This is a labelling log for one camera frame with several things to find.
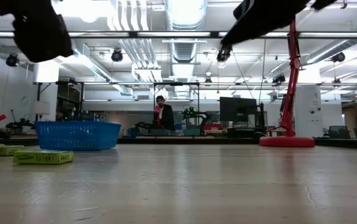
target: column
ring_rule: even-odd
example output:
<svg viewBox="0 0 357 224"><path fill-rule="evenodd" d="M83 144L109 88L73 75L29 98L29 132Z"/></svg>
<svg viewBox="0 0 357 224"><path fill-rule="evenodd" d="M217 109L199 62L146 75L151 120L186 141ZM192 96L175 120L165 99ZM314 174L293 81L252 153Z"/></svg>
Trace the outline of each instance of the column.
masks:
<svg viewBox="0 0 357 224"><path fill-rule="evenodd" d="M34 82L38 83L53 83L59 79L59 64L53 60L40 62L34 66ZM55 121L57 109L57 95L58 86L48 86L40 95L40 101L48 102L50 104L50 114L43 115L43 121Z"/></svg>
<svg viewBox="0 0 357 224"><path fill-rule="evenodd" d="M297 137L322 137L321 90L319 86L298 86L295 97Z"/></svg>

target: person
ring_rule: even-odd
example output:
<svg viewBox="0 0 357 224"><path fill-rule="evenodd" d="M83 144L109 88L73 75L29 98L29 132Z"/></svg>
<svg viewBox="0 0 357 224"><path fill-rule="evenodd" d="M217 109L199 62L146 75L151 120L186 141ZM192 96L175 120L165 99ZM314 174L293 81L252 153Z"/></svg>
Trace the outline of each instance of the person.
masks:
<svg viewBox="0 0 357 224"><path fill-rule="evenodd" d="M157 106L154 110L155 116L153 123L161 128L175 131L173 108L165 104L163 96L156 97Z"/></svg>

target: cardboard box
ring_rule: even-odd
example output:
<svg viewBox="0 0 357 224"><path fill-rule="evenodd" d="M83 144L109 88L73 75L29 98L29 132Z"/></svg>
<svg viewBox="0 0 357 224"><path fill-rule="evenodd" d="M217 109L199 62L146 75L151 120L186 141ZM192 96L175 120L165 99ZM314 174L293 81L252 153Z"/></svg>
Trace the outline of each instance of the cardboard box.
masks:
<svg viewBox="0 0 357 224"><path fill-rule="evenodd" d="M0 156L13 156L14 152L24 150L24 146L6 146L0 144Z"/></svg>
<svg viewBox="0 0 357 224"><path fill-rule="evenodd" d="M73 161L72 151L25 150L14 153L18 164L63 164Z"/></svg>

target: computer monitor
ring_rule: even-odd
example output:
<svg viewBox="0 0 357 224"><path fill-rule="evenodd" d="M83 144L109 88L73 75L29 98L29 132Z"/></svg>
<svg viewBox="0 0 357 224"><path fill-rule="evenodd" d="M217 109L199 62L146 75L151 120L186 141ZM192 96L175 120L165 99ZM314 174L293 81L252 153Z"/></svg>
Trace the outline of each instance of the computer monitor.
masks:
<svg viewBox="0 0 357 224"><path fill-rule="evenodd" d="M220 97L220 121L248 122L249 115L257 114L255 99Z"/></svg>

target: blue plastic basket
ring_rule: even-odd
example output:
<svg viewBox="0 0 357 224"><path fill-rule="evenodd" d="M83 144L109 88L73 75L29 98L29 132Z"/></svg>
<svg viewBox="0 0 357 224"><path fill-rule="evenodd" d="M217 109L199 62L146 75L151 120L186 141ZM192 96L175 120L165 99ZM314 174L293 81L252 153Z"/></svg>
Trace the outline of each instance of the blue plastic basket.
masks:
<svg viewBox="0 0 357 224"><path fill-rule="evenodd" d="M116 146L121 124L92 121L36 122L41 149L100 151Z"/></svg>

